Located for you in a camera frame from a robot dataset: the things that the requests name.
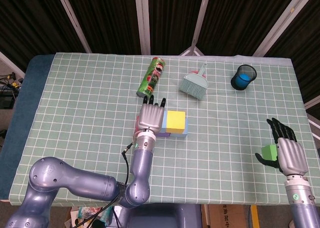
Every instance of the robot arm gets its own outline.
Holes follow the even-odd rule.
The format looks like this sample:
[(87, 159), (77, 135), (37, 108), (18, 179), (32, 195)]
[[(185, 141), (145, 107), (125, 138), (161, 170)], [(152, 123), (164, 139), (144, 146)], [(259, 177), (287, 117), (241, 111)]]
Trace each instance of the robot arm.
[(297, 142), (294, 131), (275, 118), (267, 119), (277, 144), (277, 160), (255, 156), (265, 166), (277, 168), (286, 176), (284, 182), (295, 228), (320, 228), (320, 218), (308, 180), (308, 164), (303, 147)]
[(50, 221), (50, 208), (60, 188), (67, 188), (72, 194), (100, 201), (114, 201), (126, 208), (145, 203), (150, 196), (149, 176), (156, 136), (162, 126), (164, 106), (149, 104), (147, 97), (140, 110), (137, 137), (133, 137), (136, 150), (130, 172), (134, 179), (125, 186), (112, 176), (74, 168), (55, 157), (38, 160), (29, 173), (25, 198), (5, 228), (47, 228)]

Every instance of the brush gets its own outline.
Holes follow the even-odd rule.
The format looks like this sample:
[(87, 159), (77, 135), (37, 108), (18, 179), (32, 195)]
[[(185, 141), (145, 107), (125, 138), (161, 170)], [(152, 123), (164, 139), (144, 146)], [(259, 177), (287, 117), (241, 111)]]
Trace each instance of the brush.
[(179, 90), (201, 100), (208, 88), (208, 81), (203, 77), (206, 67), (207, 64), (204, 63), (198, 73), (191, 72), (186, 74), (179, 86)]

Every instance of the purple block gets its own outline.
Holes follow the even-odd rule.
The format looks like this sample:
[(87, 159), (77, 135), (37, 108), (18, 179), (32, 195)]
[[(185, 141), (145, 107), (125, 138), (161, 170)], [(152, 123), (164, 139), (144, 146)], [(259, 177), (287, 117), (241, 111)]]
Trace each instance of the purple block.
[(156, 137), (169, 137), (170, 133), (158, 133), (156, 134)]

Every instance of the pen holder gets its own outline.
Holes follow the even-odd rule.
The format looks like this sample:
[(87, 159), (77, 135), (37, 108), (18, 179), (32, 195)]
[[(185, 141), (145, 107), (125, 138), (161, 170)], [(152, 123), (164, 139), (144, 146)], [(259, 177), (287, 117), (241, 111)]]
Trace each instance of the pen holder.
[(243, 91), (250, 82), (254, 81), (257, 77), (257, 71), (251, 65), (240, 65), (235, 75), (231, 79), (231, 85), (238, 91)]

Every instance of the white frame pole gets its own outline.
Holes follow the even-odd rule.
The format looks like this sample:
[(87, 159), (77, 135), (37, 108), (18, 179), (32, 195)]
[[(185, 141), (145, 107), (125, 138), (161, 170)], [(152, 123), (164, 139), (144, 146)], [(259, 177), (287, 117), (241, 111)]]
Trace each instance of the white frame pole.
[(282, 15), (275, 22), (269, 33), (254, 52), (254, 57), (263, 57), (270, 50), (308, 1), (309, 0), (292, 0), (289, 3)]
[(318, 95), (316, 98), (313, 98), (312, 100), (305, 103), (304, 108), (307, 110), (319, 103), (320, 103), (320, 95)]
[(151, 55), (149, 0), (135, 0), (142, 55)]
[(69, 19), (70, 19), (70, 21), (71, 21), (71, 23), (73, 25), (73, 28), (74, 28), (77, 36), (79, 37), (80, 42), (83, 45), (83, 48), (84, 48), (85, 52), (92, 53), (91, 48), (90, 48), (90, 46), (88, 44), (88, 41), (87, 41), (87, 39), (85, 37), (85, 34), (84, 34), (83, 30), (81, 29), (79, 21), (78, 21), (78, 19), (76, 17), (76, 14), (75, 14), (75, 12), (74, 12), (69, 0), (60, 0), (60, 2), (62, 3), (66, 14), (68, 15), (68, 17), (69, 17)]
[(0, 60), (3, 61), (13, 72), (19, 77), (25, 78), (25, 73), (16, 66), (8, 57), (6, 57), (2, 52), (0, 52)]
[(198, 14), (198, 19), (196, 20), (196, 25), (195, 25), (195, 29), (194, 29), (194, 33), (193, 33), (191, 47), (189, 48), (190, 52), (192, 52), (192, 53), (195, 51), (195, 47), (198, 43), (198, 39), (199, 39), (202, 24), (204, 22), (208, 2), (209, 2), (209, 0), (202, 0), (201, 1), (201, 6), (200, 6), (199, 14)]

